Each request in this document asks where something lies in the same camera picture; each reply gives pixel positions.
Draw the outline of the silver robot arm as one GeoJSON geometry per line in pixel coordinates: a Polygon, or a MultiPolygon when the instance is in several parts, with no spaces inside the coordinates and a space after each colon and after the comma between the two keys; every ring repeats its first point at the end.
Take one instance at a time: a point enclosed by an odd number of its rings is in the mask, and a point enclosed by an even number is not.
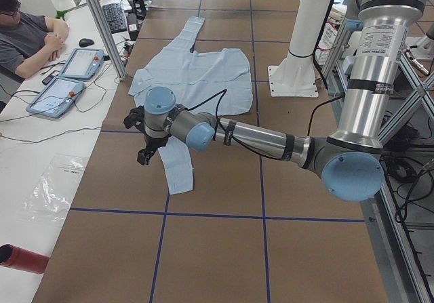
{"type": "Polygon", "coordinates": [[[384,175],[378,133],[409,27],[426,0],[347,0],[345,24],[361,31],[337,130],[325,139],[264,129],[230,119],[252,104],[250,63],[240,49],[193,49],[203,18],[192,16],[180,34],[133,78],[133,108],[123,123],[144,134],[138,153],[146,165],[171,137],[194,150],[211,141],[238,144],[270,159],[291,161],[317,174],[345,201],[374,196],[384,175]]]}

